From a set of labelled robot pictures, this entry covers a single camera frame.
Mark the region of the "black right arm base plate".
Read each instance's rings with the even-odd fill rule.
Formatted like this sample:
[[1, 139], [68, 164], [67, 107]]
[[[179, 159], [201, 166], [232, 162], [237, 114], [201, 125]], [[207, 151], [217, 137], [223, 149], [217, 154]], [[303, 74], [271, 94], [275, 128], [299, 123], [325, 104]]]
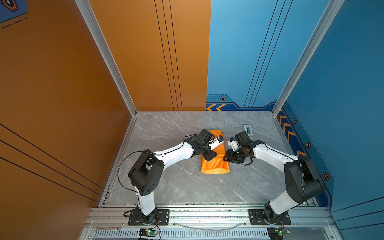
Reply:
[[277, 215], [274, 212], [266, 209], [249, 209], [248, 214], [252, 226], [289, 226], [292, 224], [288, 212]]

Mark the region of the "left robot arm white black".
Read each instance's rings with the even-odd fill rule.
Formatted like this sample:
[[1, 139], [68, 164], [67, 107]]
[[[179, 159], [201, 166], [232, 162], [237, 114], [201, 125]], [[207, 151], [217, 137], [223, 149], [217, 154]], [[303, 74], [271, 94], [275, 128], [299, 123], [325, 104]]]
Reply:
[[212, 143], [201, 146], [195, 141], [190, 141], [158, 152], [144, 150], [129, 171], [129, 178], [139, 198], [141, 213], [149, 216], [155, 211], [154, 191], [165, 169], [196, 155], [203, 155], [206, 160], [212, 160], [217, 156], [214, 149], [221, 144], [215, 139]]

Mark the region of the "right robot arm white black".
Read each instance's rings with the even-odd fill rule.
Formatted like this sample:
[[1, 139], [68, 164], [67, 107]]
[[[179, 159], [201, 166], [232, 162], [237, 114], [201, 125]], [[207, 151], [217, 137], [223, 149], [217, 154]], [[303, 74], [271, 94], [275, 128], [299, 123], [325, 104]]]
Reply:
[[285, 176], [286, 189], [265, 204], [263, 214], [269, 223], [276, 222], [287, 211], [325, 191], [325, 185], [311, 158], [280, 152], [261, 141], [252, 142], [237, 150], [227, 150], [223, 161], [243, 165], [248, 157], [270, 164]]

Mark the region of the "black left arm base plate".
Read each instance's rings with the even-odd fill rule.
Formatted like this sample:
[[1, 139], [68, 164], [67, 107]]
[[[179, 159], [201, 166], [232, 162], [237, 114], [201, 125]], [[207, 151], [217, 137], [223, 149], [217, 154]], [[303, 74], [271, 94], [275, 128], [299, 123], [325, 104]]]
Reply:
[[129, 211], [129, 214], [129, 216], [128, 213], [124, 214], [128, 218], [129, 226], [167, 226], [170, 220], [169, 209], [155, 209], [148, 216], [145, 216], [138, 208], [135, 208]]

